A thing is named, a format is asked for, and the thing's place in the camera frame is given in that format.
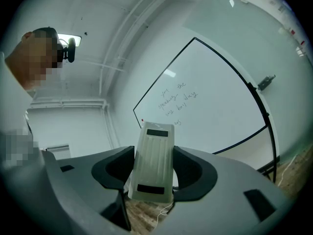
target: ceiling light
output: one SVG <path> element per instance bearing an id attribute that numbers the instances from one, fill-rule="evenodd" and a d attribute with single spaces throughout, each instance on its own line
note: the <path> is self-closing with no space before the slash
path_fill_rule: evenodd
<path id="1" fill-rule="evenodd" d="M 73 35 L 66 35 L 66 34 L 58 34 L 58 36 L 59 36 L 59 40 L 60 40 L 61 44 L 64 46 L 68 45 L 68 40 L 70 38 L 75 39 L 76 47 L 78 47 L 80 45 L 80 41 L 82 40 L 82 37 L 80 37 L 80 36 L 73 36 Z"/>
<path id="2" fill-rule="evenodd" d="M 169 76 L 171 76 L 171 77 L 175 77 L 175 76 L 176 76 L 176 73 L 175 73 L 175 72 L 172 72 L 172 71 L 170 71 L 170 70 L 165 70 L 165 71 L 163 72 L 163 74 L 169 75 Z"/>
<path id="3" fill-rule="evenodd" d="M 235 5 L 234 0 L 229 0 L 229 3 L 230 3 L 230 5 L 231 5 L 231 7 L 234 7 L 234 5 Z"/>
<path id="4" fill-rule="evenodd" d="M 299 57 L 304 56 L 303 52 L 301 51 L 301 49 L 300 49 L 299 47 L 297 47 L 297 48 L 295 49 L 295 51 L 297 52 L 297 54 L 299 55 Z"/>

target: black panel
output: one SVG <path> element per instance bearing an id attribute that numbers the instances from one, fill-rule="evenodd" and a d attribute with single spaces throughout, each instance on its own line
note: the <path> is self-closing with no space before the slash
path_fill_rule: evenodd
<path id="1" fill-rule="evenodd" d="M 174 170 L 179 190 L 175 201 L 195 201 L 204 197 L 216 184 L 217 171 L 209 162 L 174 146 Z"/>
<path id="2" fill-rule="evenodd" d="M 168 131 L 159 131 L 159 130 L 147 130 L 147 135 L 168 137 Z"/>
<path id="3" fill-rule="evenodd" d="M 122 190 L 134 167 L 134 146 L 97 162 L 91 169 L 93 178 L 105 188 Z"/>
<path id="4" fill-rule="evenodd" d="M 68 170 L 74 169 L 74 167 L 71 166 L 71 165 L 65 165 L 65 166 L 60 167 L 60 169 L 61 169 L 62 172 L 66 172 Z"/>
<path id="5" fill-rule="evenodd" d="M 164 187 L 138 185 L 137 191 L 153 194 L 164 194 Z"/>
<path id="6" fill-rule="evenodd" d="M 127 231 L 131 230 L 131 225 L 126 213 L 124 196 L 121 191 L 119 192 L 116 201 L 102 211 L 101 215 L 115 225 L 118 225 Z"/>
<path id="7" fill-rule="evenodd" d="M 248 190 L 244 192 L 244 195 L 261 222 L 275 212 L 275 208 L 259 190 Z"/>

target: cable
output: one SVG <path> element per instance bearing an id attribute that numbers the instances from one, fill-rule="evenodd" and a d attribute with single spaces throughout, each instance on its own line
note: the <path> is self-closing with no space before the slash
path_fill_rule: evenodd
<path id="1" fill-rule="evenodd" d="M 282 173 L 282 179 L 279 181 L 278 183 L 278 186 L 280 186 L 280 184 L 282 183 L 283 179 L 284 179 L 284 173 L 285 171 L 289 168 L 289 166 L 292 164 L 292 162 L 294 161 L 295 157 L 297 156 L 298 154 L 296 154 L 293 159 L 291 160 L 291 162 L 289 163 L 289 165 L 284 169 L 283 173 Z"/>
<path id="2" fill-rule="evenodd" d="M 156 219 L 156 226 L 155 226 L 155 228 L 156 228 L 156 227 L 157 227 L 157 225 L 158 225 L 158 217 L 159 217 L 160 215 L 167 216 L 168 211 L 164 211 L 164 212 L 162 212 L 162 211 L 163 211 L 164 209 L 166 209 L 166 208 L 170 207 L 172 204 L 173 204 L 173 202 L 172 202 L 169 206 L 164 207 L 162 210 L 160 210 L 160 214 L 157 216 L 157 219 Z"/>

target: person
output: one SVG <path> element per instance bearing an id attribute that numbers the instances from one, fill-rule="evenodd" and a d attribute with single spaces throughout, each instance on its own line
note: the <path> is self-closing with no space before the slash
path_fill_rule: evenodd
<path id="1" fill-rule="evenodd" d="M 0 176 L 8 192 L 6 202 L 18 203 L 50 232 L 69 234 L 71 227 L 49 182 L 42 151 L 24 118 L 32 101 L 26 90 L 38 86 L 62 60 L 57 32 L 49 27 L 25 33 L 7 58 L 0 52 Z"/>
<path id="2" fill-rule="evenodd" d="M 50 27 L 25 33 L 7 58 L 0 52 L 1 132 L 28 130 L 23 116 L 32 98 L 26 90 L 40 85 L 62 60 L 63 47 Z"/>

